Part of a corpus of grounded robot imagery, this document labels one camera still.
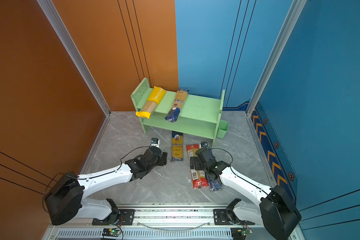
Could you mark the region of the blue yellow pasta bag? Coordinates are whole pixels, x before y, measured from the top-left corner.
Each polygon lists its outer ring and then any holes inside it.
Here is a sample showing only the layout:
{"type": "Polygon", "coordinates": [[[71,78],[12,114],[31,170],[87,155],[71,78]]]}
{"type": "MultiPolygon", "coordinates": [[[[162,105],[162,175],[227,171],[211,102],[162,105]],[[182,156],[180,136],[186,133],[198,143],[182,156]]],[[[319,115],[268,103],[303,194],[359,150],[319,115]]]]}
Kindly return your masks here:
{"type": "Polygon", "coordinates": [[[172,162],[183,161],[183,133],[172,131],[172,162]]]}

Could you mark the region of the red spaghetti bag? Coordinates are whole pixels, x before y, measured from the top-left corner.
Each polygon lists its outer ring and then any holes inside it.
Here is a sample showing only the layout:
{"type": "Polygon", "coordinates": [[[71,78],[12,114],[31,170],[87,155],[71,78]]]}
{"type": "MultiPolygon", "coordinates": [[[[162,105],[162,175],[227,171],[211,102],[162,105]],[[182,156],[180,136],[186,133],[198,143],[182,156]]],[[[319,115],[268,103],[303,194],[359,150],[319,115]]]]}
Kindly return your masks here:
{"type": "MultiPolygon", "coordinates": [[[[189,162],[191,162],[191,157],[196,156],[196,151],[200,148],[200,145],[198,144],[187,145],[186,148],[187,148],[188,160],[189,162]]],[[[191,169],[191,179],[193,183],[193,189],[209,187],[204,171],[196,171],[194,169],[191,169]]]]}

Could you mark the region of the yellow blue spaghetti bag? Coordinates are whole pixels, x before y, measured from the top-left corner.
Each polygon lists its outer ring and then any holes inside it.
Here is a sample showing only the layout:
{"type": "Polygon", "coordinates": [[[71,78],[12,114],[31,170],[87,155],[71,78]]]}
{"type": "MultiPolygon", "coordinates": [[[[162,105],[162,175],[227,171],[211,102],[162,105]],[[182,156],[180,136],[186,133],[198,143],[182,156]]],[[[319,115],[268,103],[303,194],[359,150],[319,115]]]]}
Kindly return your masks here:
{"type": "Polygon", "coordinates": [[[189,93],[189,89],[178,89],[177,90],[172,107],[171,107],[170,111],[168,112],[167,116],[165,117],[165,120],[167,122],[175,123],[178,120],[178,118],[181,114],[181,110],[187,99],[188,93],[189,93]]]}

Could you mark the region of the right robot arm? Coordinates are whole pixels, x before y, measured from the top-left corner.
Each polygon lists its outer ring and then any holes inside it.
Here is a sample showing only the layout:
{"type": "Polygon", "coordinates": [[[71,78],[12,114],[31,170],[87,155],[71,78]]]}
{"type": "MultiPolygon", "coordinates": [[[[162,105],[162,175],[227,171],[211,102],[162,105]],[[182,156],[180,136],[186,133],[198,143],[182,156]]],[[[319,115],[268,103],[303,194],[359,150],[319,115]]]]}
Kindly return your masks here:
{"type": "Polygon", "coordinates": [[[287,240],[302,219],[283,187],[263,185],[248,178],[236,171],[232,164],[217,161],[208,147],[202,147],[190,157],[190,168],[204,171],[206,176],[236,190],[255,205],[247,207],[240,199],[233,200],[226,208],[227,218],[233,224],[250,221],[264,226],[274,239],[287,240]]]}

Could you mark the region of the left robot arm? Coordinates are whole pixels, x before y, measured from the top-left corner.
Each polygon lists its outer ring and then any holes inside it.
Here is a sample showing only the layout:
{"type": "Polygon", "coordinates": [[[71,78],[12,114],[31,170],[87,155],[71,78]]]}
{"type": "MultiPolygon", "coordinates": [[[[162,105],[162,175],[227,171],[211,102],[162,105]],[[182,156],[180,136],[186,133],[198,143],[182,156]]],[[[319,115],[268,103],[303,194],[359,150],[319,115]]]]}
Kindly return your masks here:
{"type": "Polygon", "coordinates": [[[122,214],[112,199],[95,200],[89,196],[118,184],[142,179],[153,168],[165,166],[168,154],[158,147],[104,171],[78,175],[73,172],[62,177],[44,196],[51,222],[63,225],[72,219],[93,219],[95,225],[119,224],[122,214]]]}

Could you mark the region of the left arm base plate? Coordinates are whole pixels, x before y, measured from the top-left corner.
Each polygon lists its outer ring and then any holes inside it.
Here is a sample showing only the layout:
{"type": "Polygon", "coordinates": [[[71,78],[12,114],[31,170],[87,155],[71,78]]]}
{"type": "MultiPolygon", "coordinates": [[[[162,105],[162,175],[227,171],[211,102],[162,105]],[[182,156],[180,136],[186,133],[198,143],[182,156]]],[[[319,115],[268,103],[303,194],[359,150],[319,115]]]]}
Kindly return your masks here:
{"type": "Polygon", "coordinates": [[[134,209],[122,209],[117,213],[112,212],[108,217],[104,220],[93,219],[93,226],[131,226],[133,224],[135,217],[134,209]]]}

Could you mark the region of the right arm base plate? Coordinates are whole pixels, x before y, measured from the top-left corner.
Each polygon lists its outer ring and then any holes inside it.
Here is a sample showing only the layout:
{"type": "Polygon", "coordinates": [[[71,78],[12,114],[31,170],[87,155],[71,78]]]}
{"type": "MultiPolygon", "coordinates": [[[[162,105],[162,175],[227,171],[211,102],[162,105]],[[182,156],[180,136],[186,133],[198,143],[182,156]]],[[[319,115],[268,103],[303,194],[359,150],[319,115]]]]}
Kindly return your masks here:
{"type": "Polygon", "coordinates": [[[231,211],[228,211],[227,209],[214,209],[214,223],[217,226],[222,225],[255,225],[255,223],[250,221],[242,221],[239,220],[237,217],[234,216],[234,214],[231,211]]]}

